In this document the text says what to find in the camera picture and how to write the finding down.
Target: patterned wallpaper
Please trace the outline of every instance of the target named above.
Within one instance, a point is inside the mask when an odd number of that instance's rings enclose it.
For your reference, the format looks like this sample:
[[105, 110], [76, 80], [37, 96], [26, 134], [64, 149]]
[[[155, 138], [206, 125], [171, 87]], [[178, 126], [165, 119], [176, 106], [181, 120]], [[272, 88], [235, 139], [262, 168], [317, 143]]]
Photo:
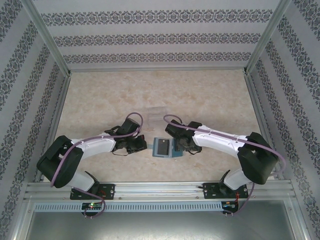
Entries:
[[245, 67], [279, 0], [35, 0], [71, 70]]
[[316, 1], [292, 1], [251, 73], [311, 239], [320, 239], [319, 16]]
[[63, 76], [19, 0], [1, 0], [0, 240], [45, 149]]

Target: aluminum frame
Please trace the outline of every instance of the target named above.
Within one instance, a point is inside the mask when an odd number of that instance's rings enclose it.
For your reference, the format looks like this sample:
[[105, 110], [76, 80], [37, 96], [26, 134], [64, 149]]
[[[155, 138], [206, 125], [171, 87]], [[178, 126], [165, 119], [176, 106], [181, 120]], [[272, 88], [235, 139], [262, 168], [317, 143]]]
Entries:
[[[229, 199], [205, 199], [198, 188], [204, 181], [181, 182], [112, 182], [114, 199], [108, 203], [214, 203]], [[27, 185], [21, 210], [17, 217], [11, 240], [25, 240], [37, 203], [88, 203], [91, 200], [70, 200], [70, 187], [51, 188], [49, 182], [30, 182]], [[310, 240], [297, 197], [290, 180], [268, 180], [265, 185], [255, 185], [250, 201], [281, 200], [296, 240]]]

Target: enclosure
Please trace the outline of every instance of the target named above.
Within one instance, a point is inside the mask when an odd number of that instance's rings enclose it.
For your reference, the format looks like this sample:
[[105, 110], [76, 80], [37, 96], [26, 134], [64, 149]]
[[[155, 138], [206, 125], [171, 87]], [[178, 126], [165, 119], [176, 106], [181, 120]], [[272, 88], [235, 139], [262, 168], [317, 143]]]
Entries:
[[[0, 4], [1, 239], [320, 239], [319, 0]], [[58, 136], [96, 136], [130, 112], [148, 144], [175, 114], [260, 133], [287, 168], [232, 218], [195, 189], [236, 158], [102, 153], [78, 169], [115, 184], [114, 199], [84, 219], [88, 201], [50, 188], [36, 164]]]

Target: beige marble floor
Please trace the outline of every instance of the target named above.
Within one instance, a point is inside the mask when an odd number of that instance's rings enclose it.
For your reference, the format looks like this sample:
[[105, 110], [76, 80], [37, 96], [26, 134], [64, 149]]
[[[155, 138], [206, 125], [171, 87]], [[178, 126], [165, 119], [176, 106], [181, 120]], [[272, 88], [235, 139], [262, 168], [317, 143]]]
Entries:
[[[56, 136], [95, 136], [133, 111], [144, 116], [142, 133], [150, 144], [154, 137], [170, 137], [163, 113], [233, 134], [259, 132], [241, 70], [132, 71], [73, 73]], [[219, 180], [237, 167], [237, 159], [204, 148], [177, 158], [152, 157], [150, 149], [126, 157], [102, 153], [84, 159], [78, 169], [102, 182], [153, 182]]]

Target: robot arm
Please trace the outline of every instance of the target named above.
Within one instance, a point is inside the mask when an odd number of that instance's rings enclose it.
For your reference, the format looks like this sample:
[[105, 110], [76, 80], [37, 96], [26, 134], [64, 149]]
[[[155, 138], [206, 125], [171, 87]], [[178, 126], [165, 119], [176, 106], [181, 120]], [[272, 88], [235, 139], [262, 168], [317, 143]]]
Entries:
[[[171, 123], [185, 126], [175, 120], [172, 120]], [[255, 132], [252, 132], [249, 136], [233, 135], [213, 130], [194, 121], [185, 127], [220, 133], [220, 135], [234, 137], [237, 140], [245, 140], [270, 148], [264, 138]], [[216, 134], [179, 128], [171, 124], [167, 125], [165, 131], [176, 139], [178, 147], [183, 150], [199, 152], [202, 150], [202, 147], [207, 147], [222, 151], [239, 159], [241, 168], [233, 172], [227, 171], [220, 180], [220, 191], [225, 194], [237, 190], [240, 186], [250, 182], [260, 185], [265, 184], [278, 161], [276, 155], [265, 149]]]
[[[90, 173], [78, 171], [79, 162], [93, 155], [110, 153], [122, 148], [126, 148], [128, 154], [146, 149], [147, 143], [144, 135], [121, 137], [135, 132], [139, 127], [140, 125], [137, 122], [127, 118], [122, 126], [106, 130], [98, 135], [98, 138], [92, 137], [92, 139], [78, 144], [66, 156], [54, 181], [54, 186], [56, 188], [70, 186], [95, 194], [99, 182]], [[81, 139], [69, 139], [64, 135], [59, 136], [40, 158], [36, 167], [46, 178], [52, 181], [62, 157], [74, 144], [81, 141]]]

